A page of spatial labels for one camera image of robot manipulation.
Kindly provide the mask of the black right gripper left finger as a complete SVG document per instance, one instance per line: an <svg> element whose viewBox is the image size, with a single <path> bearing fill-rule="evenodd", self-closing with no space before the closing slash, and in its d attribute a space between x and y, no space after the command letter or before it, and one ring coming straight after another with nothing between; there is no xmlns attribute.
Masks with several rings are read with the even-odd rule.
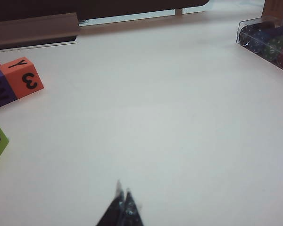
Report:
<svg viewBox="0 0 283 226"><path fill-rule="evenodd" d="M117 181L115 197L97 223L97 226L119 226L124 212L125 195L120 180Z"/></svg>

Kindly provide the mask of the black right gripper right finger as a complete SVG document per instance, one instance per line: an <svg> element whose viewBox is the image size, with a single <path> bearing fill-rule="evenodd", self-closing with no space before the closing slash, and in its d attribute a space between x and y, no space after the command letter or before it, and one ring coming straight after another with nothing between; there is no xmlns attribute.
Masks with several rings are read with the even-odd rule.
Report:
<svg viewBox="0 0 283 226"><path fill-rule="evenodd" d="M142 218L129 188L126 190L124 207L121 213L120 226L143 226Z"/></svg>

